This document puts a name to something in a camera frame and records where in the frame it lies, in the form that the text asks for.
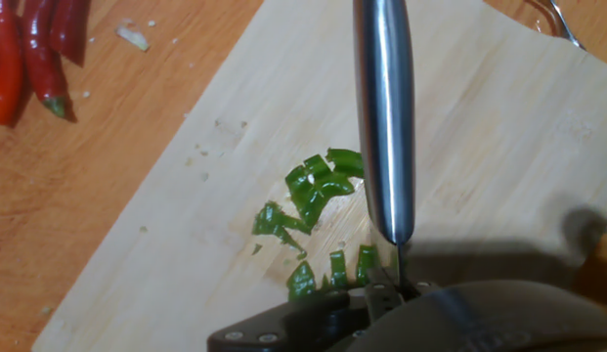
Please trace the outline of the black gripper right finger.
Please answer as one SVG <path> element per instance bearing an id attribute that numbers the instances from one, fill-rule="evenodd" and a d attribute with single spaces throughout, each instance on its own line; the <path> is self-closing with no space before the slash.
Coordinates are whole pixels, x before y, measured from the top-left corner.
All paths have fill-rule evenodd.
<path id="1" fill-rule="evenodd" d="M 398 285 L 398 292 L 401 293 L 404 301 L 416 299 L 424 294 L 429 293 L 430 291 L 431 284 L 428 282 L 413 283 L 410 281 L 404 281 Z"/>

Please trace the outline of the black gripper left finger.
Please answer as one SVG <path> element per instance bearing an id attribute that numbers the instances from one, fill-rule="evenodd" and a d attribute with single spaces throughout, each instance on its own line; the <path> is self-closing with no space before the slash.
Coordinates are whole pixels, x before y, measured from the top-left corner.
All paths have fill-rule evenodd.
<path id="1" fill-rule="evenodd" d="M 213 332 L 208 352 L 347 350 L 394 309 L 394 288 L 366 286 L 306 296 Z"/>

